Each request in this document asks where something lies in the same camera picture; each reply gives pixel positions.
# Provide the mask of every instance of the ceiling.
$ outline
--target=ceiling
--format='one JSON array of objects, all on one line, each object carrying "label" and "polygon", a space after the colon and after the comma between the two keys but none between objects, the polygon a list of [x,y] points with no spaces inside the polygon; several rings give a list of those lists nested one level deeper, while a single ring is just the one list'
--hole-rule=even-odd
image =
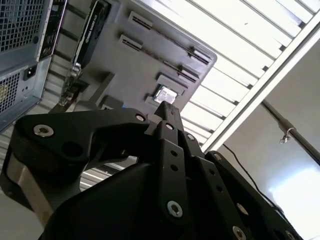
[{"label": "ceiling", "polygon": [[[320,150],[320,42],[297,63],[266,100],[318,151]],[[279,144],[283,132],[259,105],[225,144],[276,202],[303,239],[320,238],[320,166],[291,139]],[[250,182],[234,156],[218,150]]]}]

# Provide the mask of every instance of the ventilation grille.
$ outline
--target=ventilation grille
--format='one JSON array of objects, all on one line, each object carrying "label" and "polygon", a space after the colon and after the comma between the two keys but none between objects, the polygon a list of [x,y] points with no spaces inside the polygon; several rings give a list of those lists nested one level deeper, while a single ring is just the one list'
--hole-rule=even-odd
[{"label": "ventilation grille", "polygon": [[0,52],[30,43],[39,31],[45,0],[0,0]]},{"label": "ventilation grille", "polygon": [[9,75],[0,81],[0,113],[15,103],[20,74],[21,72]]}]

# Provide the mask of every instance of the metal bolt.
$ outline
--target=metal bolt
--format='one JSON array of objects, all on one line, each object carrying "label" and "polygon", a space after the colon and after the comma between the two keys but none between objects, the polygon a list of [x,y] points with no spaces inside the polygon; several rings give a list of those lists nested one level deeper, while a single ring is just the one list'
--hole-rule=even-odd
[{"label": "metal bolt", "polygon": [[138,120],[141,121],[141,122],[143,122],[143,121],[146,120],[143,116],[141,116],[141,115],[139,115],[139,114],[135,115],[135,117],[136,117],[136,119],[138,119]]},{"label": "metal bolt", "polygon": [[48,138],[51,137],[55,132],[50,126],[39,124],[33,128],[33,133],[39,137]]},{"label": "metal bolt", "polygon": [[181,218],[183,215],[181,206],[175,201],[169,201],[166,205],[166,208],[169,214],[177,219]]},{"label": "metal bolt", "polygon": [[217,160],[219,160],[219,161],[222,160],[222,158],[221,158],[218,154],[216,154],[216,153],[213,154],[213,156],[214,156]]},{"label": "metal bolt", "polygon": [[244,231],[242,231],[240,227],[233,226],[232,227],[232,231],[233,231],[233,234],[235,235],[236,239],[238,239],[238,240],[247,240],[247,237],[246,237]]},{"label": "metal bolt", "polygon": [[174,127],[171,126],[169,123],[166,123],[165,126],[166,126],[168,129],[170,129],[170,130],[173,130],[173,129],[174,129]]},{"label": "metal bolt", "polygon": [[285,230],[285,233],[288,235],[288,237],[291,239],[291,240],[296,240],[296,238],[292,235],[291,232],[289,232],[288,230]]},{"label": "metal bolt", "polygon": [[195,140],[195,137],[194,136],[192,136],[191,134],[187,134],[186,135],[187,137],[188,137],[188,139],[190,139],[191,141],[194,141]]},{"label": "metal bolt", "polygon": [[249,213],[247,212],[247,210],[244,208],[244,206],[242,206],[240,203],[236,204],[236,207],[244,214],[249,216]]}]

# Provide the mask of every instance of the gray metal panel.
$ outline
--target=gray metal panel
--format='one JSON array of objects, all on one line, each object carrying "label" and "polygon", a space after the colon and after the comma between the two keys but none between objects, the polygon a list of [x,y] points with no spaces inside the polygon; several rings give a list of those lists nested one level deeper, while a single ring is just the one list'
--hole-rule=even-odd
[{"label": "gray metal panel", "polygon": [[[0,77],[0,131],[41,99],[50,62],[51,57],[39,63],[31,61]],[[24,80],[25,70],[32,66],[37,66],[35,75]]]},{"label": "gray metal panel", "polygon": [[0,76],[35,60],[51,0],[0,3]]},{"label": "gray metal panel", "polygon": [[[115,77],[108,88],[108,94],[124,102],[126,107],[136,108],[143,113],[153,113],[156,110],[156,105],[146,104],[145,101],[149,96],[153,96],[160,86],[157,83],[158,75],[165,74],[177,83],[188,87],[188,91],[178,96],[174,102],[174,105],[182,110],[215,63],[216,55],[211,50],[203,48],[201,43],[195,41],[185,32],[146,11],[136,3],[122,0],[120,4],[121,7],[115,22],[109,21],[104,25],[91,62],[84,69],[84,72],[92,75],[114,73]],[[211,62],[208,65],[200,64],[191,59],[185,50],[160,36],[154,30],[145,30],[139,25],[129,22],[132,11],[152,22],[157,31],[174,39],[184,47],[202,49],[205,54],[211,57]],[[184,64],[193,68],[199,73],[200,79],[196,83],[180,79],[176,71],[144,52],[128,50],[119,44],[122,33],[133,40],[143,42],[144,49],[157,54],[175,66]]]}]

